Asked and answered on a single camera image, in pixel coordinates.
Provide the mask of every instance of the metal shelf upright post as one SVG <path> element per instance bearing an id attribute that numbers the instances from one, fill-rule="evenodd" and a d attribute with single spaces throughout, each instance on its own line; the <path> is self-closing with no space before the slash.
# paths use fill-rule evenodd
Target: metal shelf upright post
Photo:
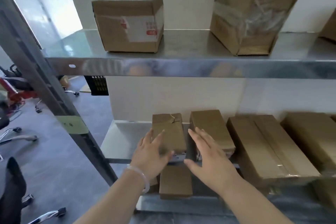
<path id="1" fill-rule="evenodd" d="M 111 186 L 116 174 L 65 94 L 14 0 L 0 0 L 0 45 L 62 126 L 71 127 L 66 129 L 71 138 Z"/>

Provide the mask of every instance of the chair wheel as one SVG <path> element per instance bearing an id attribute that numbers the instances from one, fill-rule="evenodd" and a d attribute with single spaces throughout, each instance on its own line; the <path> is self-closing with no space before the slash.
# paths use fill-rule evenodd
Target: chair wheel
<path id="1" fill-rule="evenodd" d="M 59 209 L 59 210 L 58 210 L 58 213 L 57 213 L 57 215 L 56 215 L 57 218 L 61 218 L 61 217 L 63 217 L 63 216 L 66 214 L 66 212 L 67 212 L 67 209 L 66 209 L 65 207 Z"/>
<path id="2" fill-rule="evenodd" d="M 22 128 L 17 127 L 17 128 L 14 128 L 13 131 L 16 133 L 20 133 L 22 131 Z"/>

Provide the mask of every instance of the gray floor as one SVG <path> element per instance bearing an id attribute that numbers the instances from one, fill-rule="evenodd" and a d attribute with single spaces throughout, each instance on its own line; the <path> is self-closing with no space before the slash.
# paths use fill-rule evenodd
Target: gray floor
<path id="1" fill-rule="evenodd" d="M 80 89 L 84 83 L 84 78 L 72 80 L 75 89 Z M 108 96 L 95 97 L 87 93 L 81 93 L 78 98 L 71 94 L 69 96 L 100 145 L 112 121 Z M 21 126 L 25 133 L 37 134 L 39 141 L 9 143 L 0 148 L 0 153 L 5 159 L 10 156 L 17 159 L 27 182 L 27 192 L 35 196 L 35 202 L 22 211 L 22 223 L 30 222 L 47 211 L 66 207 L 68 213 L 64 218 L 51 219 L 46 223 L 71 224 L 95 204 L 109 187 L 48 108 L 41 107 L 43 112 L 37 114 L 34 103 L 28 101 L 22 108 L 23 114 L 7 127 Z M 124 168 L 121 164 L 112 166 L 117 175 Z M 0 184 L 3 182 L 3 167 L 3 164 L 0 165 Z M 309 213 L 298 216 L 293 213 L 290 216 L 295 216 L 293 221 L 300 224 L 336 223 L 336 215 L 320 206 L 317 208 L 321 218 L 311 218 Z M 140 213 L 132 218 L 131 223 L 231 224 L 237 223 L 237 220 L 221 216 Z"/>

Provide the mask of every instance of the finger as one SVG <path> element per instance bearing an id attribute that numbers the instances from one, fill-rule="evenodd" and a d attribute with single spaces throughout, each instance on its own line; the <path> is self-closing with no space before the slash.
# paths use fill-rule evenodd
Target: finger
<path id="1" fill-rule="evenodd" d="M 151 128 L 147 134 L 145 135 L 145 138 L 143 139 L 143 144 L 150 144 L 152 142 L 152 136 L 153 136 L 153 129 Z"/>
<path id="2" fill-rule="evenodd" d="M 204 129 L 200 130 L 199 128 L 196 127 L 195 131 L 204 139 L 204 141 L 206 141 L 206 143 L 209 145 L 210 148 L 217 146 L 215 140 L 213 140 L 213 138 L 208 133 L 206 133 Z"/>
<path id="3" fill-rule="evenodd" d="M 144 141 L 144 137 L 140 139 L 140 141 L 138 142 L 138 147 L 140 147 L 142 145 L 142 142 Z"/>
<path id="4" fill-rule="evenodd" d="M 194 175 L 196 175 L 198 178 L 200 177 L 202 168 L 199 165 L 188 158 L 185 158 L 183 162 Z"/>
<path id="5" fill-rule="evenodd" d="M 162 169 L 168 164 L 168 162 L 171 160 L 173 155 L 174 155 L 174 151 L 170 151 L 160 158 L 160 161 L 162 163 Z"/>
<path id="6" fill-rule="evenodd" d="M 165 130 L 162 130 L 162 132 L 160 134 L 158 134 L 157 137 L 153 140 L 152 144 L 159 147 L 162 144 L 162 140 L 164 138 L 164 133 L 165 133 Z"/>
<path id="7" fill-rule="evenodd" d="M 191 136 L 191 138 L 195 141 L 199 152 L 202 155 L 204 155 L 210 149 L 208 144 L 203 140 L 203 138 L 199 134 L 195 133 L 191 129 L 188 129 L 188 132 L 189 132 L 189 135 Z"/>

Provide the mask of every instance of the person's right hand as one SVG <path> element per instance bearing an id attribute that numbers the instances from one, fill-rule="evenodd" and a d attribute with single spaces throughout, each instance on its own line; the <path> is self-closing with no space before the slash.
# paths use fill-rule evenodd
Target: person's right hand
<path id="1" fill-rule="evenodd" d="M 218 195 L 223 196 L 226 188 L 234 184 L 240 175 L 224 151 L 208 133 L 199 128 L 196 128 L 195 131 L 196 133 L 191 129 L 188 130 L 202 155 L 202 167 L 191 159 L 185 159 L 184 163 L 205 185 Z"/>

